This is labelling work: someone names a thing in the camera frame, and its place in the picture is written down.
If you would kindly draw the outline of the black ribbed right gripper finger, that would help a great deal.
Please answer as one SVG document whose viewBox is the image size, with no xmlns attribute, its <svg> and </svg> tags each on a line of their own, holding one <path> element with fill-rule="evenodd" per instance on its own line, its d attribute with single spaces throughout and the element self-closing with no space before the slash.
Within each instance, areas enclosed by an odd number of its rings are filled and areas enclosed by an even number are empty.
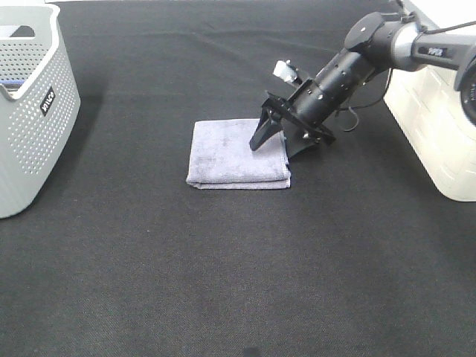
<svg viewBox="0 0 476 357">
<path fill-rule="evenodd" d="M 273 114 L 269 109 L 262 110 L 258 126 L 249 141 L 252 151 L 258 150 L 269 138 L 280 131 L 280 119 L 276 120 Z"/>
<path fill-rule="evenodd" d="M 296 155 L 308 149 L 315 148 L 318 145 L 318 142 L 313 141 L 311 138 L 305 138 L 304 135 L 306 133 L 293 124 L 284 124 L 283 134 L 288 158 L 293 158 Z"/>
</svg>

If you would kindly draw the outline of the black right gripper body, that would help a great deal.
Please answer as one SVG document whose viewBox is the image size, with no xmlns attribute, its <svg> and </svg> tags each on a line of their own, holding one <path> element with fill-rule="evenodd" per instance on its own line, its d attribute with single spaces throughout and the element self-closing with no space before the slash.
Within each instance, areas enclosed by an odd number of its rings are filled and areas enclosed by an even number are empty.
<svg viewBox="0 0 476 357">
<path fill-rule="evenodd" d="M 287 120 L 302 129 L 305 138 L 331 144 L 335 136 L 324 126 L 324 121 L 376 72 L 375 66 L 363 55 L 348 50 L 335 55 L 315 77 L 305 78 L 290 65 L 298 79 L 287 84 L 295 87 L 295 91 L 288 98 L 268 93 L 262 110 L 269 109 L 276 120 L 280 119 L 280 131 L 281 121 Z"/>
</svg>

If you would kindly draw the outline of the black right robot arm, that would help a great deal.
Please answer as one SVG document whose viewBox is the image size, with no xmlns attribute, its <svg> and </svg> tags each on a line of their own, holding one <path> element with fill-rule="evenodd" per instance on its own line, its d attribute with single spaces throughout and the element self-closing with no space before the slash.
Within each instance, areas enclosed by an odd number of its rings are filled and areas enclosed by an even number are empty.
<svg viewBox="0 0 476 357">
<path fill-rule="evenodd" d="M 282 120 L 298 130 L 292 139 L 293 152 L 320 142 L 335 140 L 324 121 L 343 111 L 342 103 L 377 74 L 393 69 L 418 71 L 433 65 L 456 71 L 454 90 L 466 117 L 475 120 L 475 37 L 455 34 L 454 28 L 429 30 L 415 13 L 398 21 L 386 21 L 373 12 L 356 22 L 344 40 L 344 47 L 315 77 L 304 77 L 289 62 L 279 61 L 274 75 L 295 87 L 283 98 L 269 94 L 249 146 L 259 149 L 282 130 Z"/>
</svg>

